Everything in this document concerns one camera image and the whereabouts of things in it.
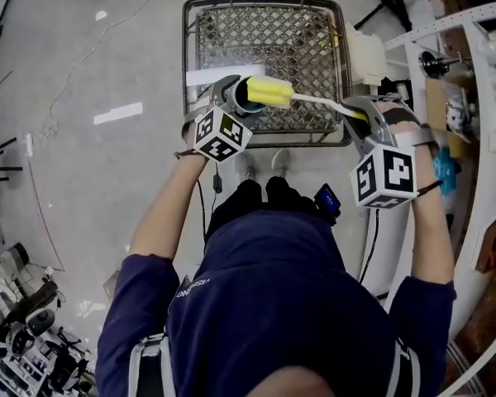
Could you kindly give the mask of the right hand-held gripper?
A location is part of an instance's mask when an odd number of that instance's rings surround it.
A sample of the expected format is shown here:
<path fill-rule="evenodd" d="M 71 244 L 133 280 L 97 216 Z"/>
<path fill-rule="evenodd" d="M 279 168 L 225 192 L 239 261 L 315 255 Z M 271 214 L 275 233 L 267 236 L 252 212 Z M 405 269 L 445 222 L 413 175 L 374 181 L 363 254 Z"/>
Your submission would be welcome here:
<path fill-rule="evenodd" d="M 378 95 L 353 95 L 341 105 L 355 112 L 378 112 Z M 367 119 L 343 116 L 360 161 L 350 172 L 355 203 L 362 208 L 395 208 L 417 197 L 414 148 L 398 146 L 397 136 L 376 141 Z"/>

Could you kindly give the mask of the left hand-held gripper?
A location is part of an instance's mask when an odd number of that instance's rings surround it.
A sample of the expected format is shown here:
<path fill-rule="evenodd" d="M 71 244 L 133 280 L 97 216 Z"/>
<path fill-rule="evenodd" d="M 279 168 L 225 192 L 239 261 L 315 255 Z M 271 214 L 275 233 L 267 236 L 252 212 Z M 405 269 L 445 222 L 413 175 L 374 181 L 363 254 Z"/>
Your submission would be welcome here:
<path fill-rule="evenodd" d="M 255 119 L 262 113 L 240 111 L 235 97 L 235 86 L 240 80 L 238 74 L 219 79 L 211 91 L 203 93 L 193 105 L 193 149 L 216 163 L 232 158 L 247 147 L 253 132 L 242 119 Z"/>

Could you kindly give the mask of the blue-grey cup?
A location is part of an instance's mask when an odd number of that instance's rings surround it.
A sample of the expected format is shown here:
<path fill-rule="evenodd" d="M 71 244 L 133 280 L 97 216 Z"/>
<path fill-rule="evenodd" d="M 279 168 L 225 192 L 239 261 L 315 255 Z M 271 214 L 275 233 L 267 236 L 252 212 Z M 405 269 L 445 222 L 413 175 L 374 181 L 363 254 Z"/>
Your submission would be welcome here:
<path fill-rule="evenodd" d="M 247 81 L 250 79 L 250 76 L 241 78 L 241 80 L 235 86 L 235 97 L 236 97 L 236 106 L 232 107 L 233 111 L 246 111 L 246 112 L 263 112 L 266 109 L 266 106 L 262 103 L 251 102 L 248 99 L 248 85 Z"/>

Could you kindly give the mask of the yellow sponge brush white handle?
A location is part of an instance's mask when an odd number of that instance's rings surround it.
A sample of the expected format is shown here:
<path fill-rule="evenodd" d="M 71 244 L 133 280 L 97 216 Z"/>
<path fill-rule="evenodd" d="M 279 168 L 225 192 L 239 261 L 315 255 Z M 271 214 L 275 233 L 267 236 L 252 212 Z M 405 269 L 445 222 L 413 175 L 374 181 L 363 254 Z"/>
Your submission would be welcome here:
<path fill-rule="evenodd" d="M 247 99 L 251 103 L 260 103 L 274 108 L 289 108 L 293 100 L 320 103 L 346 117 L 368 122 L 366 115 L 345 108 L 331 99 L 296 93 L 292 84 L 288 81 L 274 79 L 264 75 L 253 75 L 246 80 L 246 87 Z"/>

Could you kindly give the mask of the person's right forearm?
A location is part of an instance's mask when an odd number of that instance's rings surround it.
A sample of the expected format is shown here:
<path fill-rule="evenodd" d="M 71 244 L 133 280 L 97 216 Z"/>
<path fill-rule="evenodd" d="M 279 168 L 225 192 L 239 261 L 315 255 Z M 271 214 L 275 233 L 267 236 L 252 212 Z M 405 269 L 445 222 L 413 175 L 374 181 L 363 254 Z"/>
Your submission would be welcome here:
<path fill-rule="evenodd" d="M 414 244 L 412 276 L 445 285 L 454 278 L 455 258 L 441 194 L 435 188 L 413 200 Z"/>

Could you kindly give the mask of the person's left forearm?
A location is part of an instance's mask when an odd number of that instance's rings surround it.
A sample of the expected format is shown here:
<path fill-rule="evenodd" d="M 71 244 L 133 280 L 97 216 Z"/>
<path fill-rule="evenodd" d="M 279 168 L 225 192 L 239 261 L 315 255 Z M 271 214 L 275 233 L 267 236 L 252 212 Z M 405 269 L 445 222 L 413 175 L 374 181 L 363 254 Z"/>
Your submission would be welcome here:
<path fill-rule="evenodd" d="M 193 189 L 206 164 L 201 155 L 184 155 L 176 162 L 133 234 L 131 255 L 174 260 Z"/>

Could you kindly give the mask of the person's left hand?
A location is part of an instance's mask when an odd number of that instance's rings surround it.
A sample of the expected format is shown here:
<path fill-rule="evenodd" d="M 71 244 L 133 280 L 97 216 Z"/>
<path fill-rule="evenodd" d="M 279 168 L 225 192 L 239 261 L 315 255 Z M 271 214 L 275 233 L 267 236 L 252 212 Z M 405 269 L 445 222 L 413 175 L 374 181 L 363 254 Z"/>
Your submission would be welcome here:
<path fill-rule="evenodd" d="M 183 125 L 182 138 L 186 143 L 186 150 L 181 153 L 181 156 L 197 154 L 197 152 L 194 150 L 195 132 L 196 132 L 196 123 L 194 120 L 186 122 Z"/>

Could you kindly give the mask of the person's right hand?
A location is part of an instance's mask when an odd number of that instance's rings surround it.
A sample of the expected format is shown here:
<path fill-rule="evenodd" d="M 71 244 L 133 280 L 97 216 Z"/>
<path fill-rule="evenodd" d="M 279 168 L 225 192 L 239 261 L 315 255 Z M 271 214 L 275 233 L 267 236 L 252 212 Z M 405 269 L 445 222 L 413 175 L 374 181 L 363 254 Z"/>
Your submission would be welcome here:
<path fill-rule="evenodd" d="M 403 106 L 395 102 L 379 101 L 375 105 L 384 114 L 385 118 L 394 115 L 393 111 L 395 109 L 400 108 L 404 112 L 407 112 Z M 395 135 L 421 130 L 420 126 L 413 121 L 395 122 L 389 126 L 389 129 Z M 417 188 L 423 189 L 436 181 L 432 163 L 432 155 L 428 145 L 415 146 L 414 155 Z"/>

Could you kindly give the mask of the cream white container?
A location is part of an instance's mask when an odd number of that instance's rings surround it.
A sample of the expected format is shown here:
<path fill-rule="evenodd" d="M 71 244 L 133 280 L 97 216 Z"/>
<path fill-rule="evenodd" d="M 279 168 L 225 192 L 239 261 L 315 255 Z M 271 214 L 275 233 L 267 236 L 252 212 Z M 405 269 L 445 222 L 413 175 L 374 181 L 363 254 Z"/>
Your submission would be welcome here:
<path fill-rule="evenodd" d="M 357 31 L 346 22 L 346 39 L 353 84 L 379 87 L 387 74 L 384 45 L 376 35 Z"/>

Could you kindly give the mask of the person's left grey shoe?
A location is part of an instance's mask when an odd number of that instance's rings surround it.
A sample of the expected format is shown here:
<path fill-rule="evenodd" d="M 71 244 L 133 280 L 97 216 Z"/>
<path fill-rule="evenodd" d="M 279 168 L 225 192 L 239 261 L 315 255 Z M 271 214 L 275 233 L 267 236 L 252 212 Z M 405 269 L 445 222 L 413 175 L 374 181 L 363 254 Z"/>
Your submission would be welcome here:
<path fill-rule="evenodd" d="M 247 180 L 255 180 L 255 168 L 250 156 L 245 152 L 238 153 L 234 157 L 233 167 L 239 184 Z"/>

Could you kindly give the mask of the person's grey shoe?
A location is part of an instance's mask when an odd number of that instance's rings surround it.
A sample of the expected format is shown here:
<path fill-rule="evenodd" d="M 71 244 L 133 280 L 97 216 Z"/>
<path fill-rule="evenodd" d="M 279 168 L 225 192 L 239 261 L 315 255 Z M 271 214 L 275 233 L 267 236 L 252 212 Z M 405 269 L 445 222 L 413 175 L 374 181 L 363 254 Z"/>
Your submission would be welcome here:
<path fill-rule="evenodd" d="M 247 180 L 255 180 L 255 168 L 250 156 L 245 152 L 238 153 L 234 157 L 233 167 L 239 184 Z"/>
<path fill-rule="evenodd" d="M 289 171 L 291 155 L 288 149 L 277 151 L 271 161 L 273 176 L 284 178 Z"/>

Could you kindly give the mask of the metal mesh basket table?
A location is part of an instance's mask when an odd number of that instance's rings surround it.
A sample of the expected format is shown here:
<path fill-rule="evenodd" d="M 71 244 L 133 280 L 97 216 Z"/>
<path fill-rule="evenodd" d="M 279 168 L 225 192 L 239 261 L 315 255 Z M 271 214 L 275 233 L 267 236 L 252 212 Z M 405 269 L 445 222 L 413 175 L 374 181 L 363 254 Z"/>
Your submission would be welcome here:
<path fill-rule="evenodd" d="M 340 101 L 352 94 L 351 58 L 340 6 L 331 0 L 187 0 L 183 5 L 183 114 L 210 82 L 192 86 L 190 70 L 245 65 L 291 82 L 295 91 Z M 341 116 L 320 103 L 294 102 L 249 117 L 251 149 L 338 148 L 351 144 Z"/>

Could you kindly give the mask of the person's right grey shoe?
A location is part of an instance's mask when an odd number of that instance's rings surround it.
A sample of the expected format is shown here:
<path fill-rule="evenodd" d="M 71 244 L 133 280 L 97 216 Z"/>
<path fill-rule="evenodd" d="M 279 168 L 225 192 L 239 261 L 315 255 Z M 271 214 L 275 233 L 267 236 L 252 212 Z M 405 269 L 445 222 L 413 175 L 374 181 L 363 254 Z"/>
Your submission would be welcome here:
<path fill-rule="evenodd" d="M 273 176 L 284 178 L 289 171 L 291 155 L 288 149 L 277 151 L 271 161 Z"/>

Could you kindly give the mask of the cardboard box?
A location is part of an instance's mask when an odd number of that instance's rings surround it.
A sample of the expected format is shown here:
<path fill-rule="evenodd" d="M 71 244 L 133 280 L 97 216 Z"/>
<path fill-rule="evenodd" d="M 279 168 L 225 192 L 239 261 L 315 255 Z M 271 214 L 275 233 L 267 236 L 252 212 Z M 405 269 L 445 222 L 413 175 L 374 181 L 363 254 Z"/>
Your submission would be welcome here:
<path fill-rule="evenodd" d="M 466 91 L 444 80 L 426 78 L 427 123 L 469 142 L 464 128 L 468 122 Z"/>

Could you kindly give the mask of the black device with blue screen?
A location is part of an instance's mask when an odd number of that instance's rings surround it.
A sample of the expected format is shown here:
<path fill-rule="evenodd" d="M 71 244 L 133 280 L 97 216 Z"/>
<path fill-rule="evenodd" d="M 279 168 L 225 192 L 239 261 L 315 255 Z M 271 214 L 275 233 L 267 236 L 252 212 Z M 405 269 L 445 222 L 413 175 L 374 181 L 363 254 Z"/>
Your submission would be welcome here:
<path fill-rule="evenodd" d="M 314 196 L 316 204 L 321 216 L 333 227 L 336 225 L 336 220 L 341 215 L 341 202 L 332 191 L 329 184 L 323 184 Z"/>

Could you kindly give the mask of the blue plastic bag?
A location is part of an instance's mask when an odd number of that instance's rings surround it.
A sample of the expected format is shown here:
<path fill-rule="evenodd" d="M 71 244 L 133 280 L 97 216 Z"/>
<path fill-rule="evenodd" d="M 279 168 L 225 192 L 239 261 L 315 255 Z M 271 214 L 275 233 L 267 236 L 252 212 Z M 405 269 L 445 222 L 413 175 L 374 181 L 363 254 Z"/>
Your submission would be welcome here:
<path fill-rule="evenodd" d="M 442 147 L 433 159 L 434 173 L 436 178 L 441 180 L 441 195 L 445 196 L 455 191 L 457 180 L 456 176 L 462 171 L 461 165 L 450 153 L 449 147 Z"/>

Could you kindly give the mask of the person's black trousers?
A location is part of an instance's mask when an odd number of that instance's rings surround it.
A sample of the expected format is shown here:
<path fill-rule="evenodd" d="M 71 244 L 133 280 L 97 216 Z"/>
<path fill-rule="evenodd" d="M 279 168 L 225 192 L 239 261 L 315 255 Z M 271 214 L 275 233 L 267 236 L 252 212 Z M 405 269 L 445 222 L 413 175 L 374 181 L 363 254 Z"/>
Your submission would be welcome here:
<path fill-rule="evenodd" d="M 322 215 L 316 204 L 290 187 L 285 178 L 271 177 L 265 190 L 266 203 L 262 199 L 262 188 L 255 180 L 242 181 L 236 191 L 213 211 L 204 242 L 207 243 L 220 227 L 257 210 L 305 213 L 319 218 Z"/>

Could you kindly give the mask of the white shelf unit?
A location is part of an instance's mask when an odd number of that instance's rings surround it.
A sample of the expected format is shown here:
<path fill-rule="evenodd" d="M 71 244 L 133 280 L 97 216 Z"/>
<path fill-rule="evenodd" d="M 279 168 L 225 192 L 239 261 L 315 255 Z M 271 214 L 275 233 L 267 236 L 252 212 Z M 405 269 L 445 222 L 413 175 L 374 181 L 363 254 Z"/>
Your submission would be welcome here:
<path fill-rule="evenodd" d="M 489 44 L 489 34 L 482 22 L 496 19 L 496 2 L 457 12 L 384 43 L 385 55 L 402 48 L 413 89 L 413 108 L 417 118 L 425 121 L 425 77 L 418 66 L 419 54 L 427 49 L 427 42 L 440 33 L 460 28 L 465 32 L 474 61 L 475 79 L 479 97 L 480 140 L 479 165 L 475 196 L 468 204 L 470 215 L 462 227 L 461 248 L 456 252 L 455 290 L 451 335 L 456 335 L 466 324 L 475 305 L 484 292 L 490 276 L 476 270 L 476 261 L 483 245 L 484 234 L 496 220 L 496 69 L 483 48 Z M 384 303 L 389 307 L 402 280 L 412 266 L 414 243 L 414 216 L 410 206 L 381 210 L 370 216 L 365 239 L 361 274 L 363 286 L 372 294 L 386 293 Z"/>

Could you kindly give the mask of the person's navy shirt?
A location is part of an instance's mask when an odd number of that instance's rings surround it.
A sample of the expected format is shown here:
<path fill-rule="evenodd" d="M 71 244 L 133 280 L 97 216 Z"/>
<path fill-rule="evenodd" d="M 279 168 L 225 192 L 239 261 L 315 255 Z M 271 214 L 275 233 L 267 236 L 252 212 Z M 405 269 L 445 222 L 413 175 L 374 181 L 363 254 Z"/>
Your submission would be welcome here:
<path fill-rule="evenodd" d="M 220 227 L 187 285 L 160 256 L 128 256 L 98 340 L 101 397 L 126 397 L 133 347 L 169 338 L 179 397 L 245 397 L 286 366 L 315 371 L 343 396 L 385 397 L 396 342 L 421 368 L 420 397 L 446 371 L 452 284 L 412 277 L 390 309 L 346 273 L 330 227 L 259 210 Z"/>

